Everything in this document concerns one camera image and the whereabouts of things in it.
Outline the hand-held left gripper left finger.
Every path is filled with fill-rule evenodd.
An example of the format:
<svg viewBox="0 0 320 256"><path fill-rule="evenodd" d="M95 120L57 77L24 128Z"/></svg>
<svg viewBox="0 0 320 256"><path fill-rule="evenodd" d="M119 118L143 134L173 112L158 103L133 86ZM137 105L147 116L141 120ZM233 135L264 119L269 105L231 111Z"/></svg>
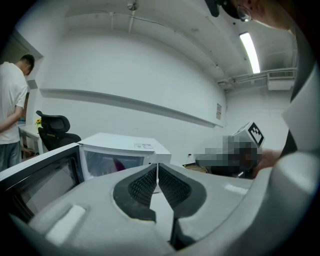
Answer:
<svg viewBox="0 0 320 256"><path fill-rule="evenodd" d="M150 202L157 166L148 164L87 180L37 213L29 226L59 253L167 256Z"/></svg>

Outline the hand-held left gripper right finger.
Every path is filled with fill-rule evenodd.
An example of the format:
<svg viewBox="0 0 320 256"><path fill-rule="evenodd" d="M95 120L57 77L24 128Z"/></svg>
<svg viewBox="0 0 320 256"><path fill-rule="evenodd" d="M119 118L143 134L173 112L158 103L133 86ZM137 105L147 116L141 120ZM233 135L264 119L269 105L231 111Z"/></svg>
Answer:
<svg viewBox="0 0 320 256"><path fill-rule="evenodd" d="M236 209L252 183L159 164L159 187L173 210L170 244L181 250L208 236Z"/></svg>

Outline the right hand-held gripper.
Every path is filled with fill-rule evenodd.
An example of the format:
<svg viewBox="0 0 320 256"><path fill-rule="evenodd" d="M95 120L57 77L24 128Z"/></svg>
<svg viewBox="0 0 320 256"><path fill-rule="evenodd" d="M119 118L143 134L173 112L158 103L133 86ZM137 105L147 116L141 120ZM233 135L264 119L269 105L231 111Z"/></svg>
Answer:
<svg viewBox="0 0 320 256"><path fill-rule="evenodd" d="M232 135L222 137L220 148L212 153L196 154L199 167L209 167L211 174L234 178L252 178L262 159L265 140L256 123L249 121Z"/></svg>

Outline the purple eggplant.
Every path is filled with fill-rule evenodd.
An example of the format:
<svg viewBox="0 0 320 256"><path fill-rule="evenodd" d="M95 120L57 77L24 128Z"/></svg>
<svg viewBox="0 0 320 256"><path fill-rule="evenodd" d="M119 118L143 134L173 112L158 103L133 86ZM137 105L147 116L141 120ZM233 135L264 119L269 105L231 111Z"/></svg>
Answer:
<svg viewBox="0 0 320 256"><path fill-rule="evenodd" d="M125 166L116 158L113 158L113 164L117 172L125 170Z"/></svg>

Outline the white microwave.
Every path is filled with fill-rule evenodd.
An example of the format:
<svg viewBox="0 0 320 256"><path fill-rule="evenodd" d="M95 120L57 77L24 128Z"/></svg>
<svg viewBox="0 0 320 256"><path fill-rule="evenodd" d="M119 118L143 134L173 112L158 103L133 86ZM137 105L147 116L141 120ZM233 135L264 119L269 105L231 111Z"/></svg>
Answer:
<svg viewBox="0 0 320 256"><path fill-rule="evenodd" d="M126 169L169 164L172 154L154 138L97 133L0 172L0 213L29 222L38 212L79 184Z"/></svg>

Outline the person's right forearm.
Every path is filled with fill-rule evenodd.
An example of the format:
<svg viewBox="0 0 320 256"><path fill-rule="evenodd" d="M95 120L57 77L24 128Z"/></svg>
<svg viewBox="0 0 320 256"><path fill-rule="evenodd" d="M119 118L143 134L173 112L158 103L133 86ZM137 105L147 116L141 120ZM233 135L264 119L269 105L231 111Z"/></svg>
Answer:
<svg viewBox="0 0 320 256"><path fill-rule="evenodd" d="M253 169L252 178L255 179L259 171L265 168L272 168L282 155L281 150L263 149L261 159L257 166Z"/></svg>

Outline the black high-back office chair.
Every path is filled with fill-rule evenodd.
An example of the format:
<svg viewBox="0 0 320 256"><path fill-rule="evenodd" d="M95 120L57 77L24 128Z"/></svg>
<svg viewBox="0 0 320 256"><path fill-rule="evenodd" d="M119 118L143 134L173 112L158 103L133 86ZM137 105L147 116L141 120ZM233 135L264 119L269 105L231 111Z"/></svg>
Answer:
<svg viewBox="0 0 320 256"><path fill-rule="evenodd" d="M40 110L37 110L36 114L41 117L38 134L48 151L81 141L80 136L69 133L71 125L65 116L47 115Z"/></svg>

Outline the white desk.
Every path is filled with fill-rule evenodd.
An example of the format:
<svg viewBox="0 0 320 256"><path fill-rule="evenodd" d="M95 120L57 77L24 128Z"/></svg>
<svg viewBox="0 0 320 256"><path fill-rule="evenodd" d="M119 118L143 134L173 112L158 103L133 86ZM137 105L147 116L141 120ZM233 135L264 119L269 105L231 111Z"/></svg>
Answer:
<svg viewBox="0 0 320 256"><path fill-rule="evenodd" d="M34 150L36 153L42 155L46 152L42 139L38 133L37 127L33 124L19 126L21 132L22 145Z"/></svg>

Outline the white air conditioner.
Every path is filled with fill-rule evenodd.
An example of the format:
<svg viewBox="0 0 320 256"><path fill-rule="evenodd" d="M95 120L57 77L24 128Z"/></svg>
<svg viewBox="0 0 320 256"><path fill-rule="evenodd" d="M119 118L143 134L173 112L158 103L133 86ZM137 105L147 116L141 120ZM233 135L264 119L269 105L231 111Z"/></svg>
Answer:
<svg viewBox="0 0 320 256"><path fill-rule="evenodd" d="M269 91L289 91L295 84L295 70L269 71L267 88Z"/></svg>

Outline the ceiling light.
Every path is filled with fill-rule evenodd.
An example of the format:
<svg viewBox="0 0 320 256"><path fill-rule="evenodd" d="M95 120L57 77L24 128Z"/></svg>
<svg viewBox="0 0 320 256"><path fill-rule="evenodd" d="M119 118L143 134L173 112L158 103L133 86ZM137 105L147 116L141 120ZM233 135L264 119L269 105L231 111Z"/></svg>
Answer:
<svg viewBox="0 0 320 256"><path fill-rule="evenodd" d="M254 74L261 72L258 55L252 37L249 32L239 35L240 40L246 50L247 56L250 61L251 69Z"/></svg>

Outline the eyeglasses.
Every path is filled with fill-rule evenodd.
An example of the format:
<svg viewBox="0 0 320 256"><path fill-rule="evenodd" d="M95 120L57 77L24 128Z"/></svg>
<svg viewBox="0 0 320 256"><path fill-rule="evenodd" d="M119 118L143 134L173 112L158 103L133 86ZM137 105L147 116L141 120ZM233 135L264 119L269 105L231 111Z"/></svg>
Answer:
<svg viewBox="0 0 320 256"><path fill-rule="evenodd" d="M247 8L245 8L241 5L238 5L236 8L236 11L237 11L237 15L238 15L239 19L242 22L250 22L252 20L251 13Z"/></svg>

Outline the white ceiling duct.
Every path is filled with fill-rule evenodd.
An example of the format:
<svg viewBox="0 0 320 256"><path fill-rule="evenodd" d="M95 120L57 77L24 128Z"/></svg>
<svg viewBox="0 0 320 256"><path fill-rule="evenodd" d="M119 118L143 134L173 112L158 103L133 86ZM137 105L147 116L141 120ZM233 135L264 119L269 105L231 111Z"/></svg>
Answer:
<svg viewBox="0 0 320 256"><path fill-rule="evenodd" d="M267 78L267 72L244 74L220 80L217 84L225 93L229 93L233 91L265 87L267 86Z"/></svg>

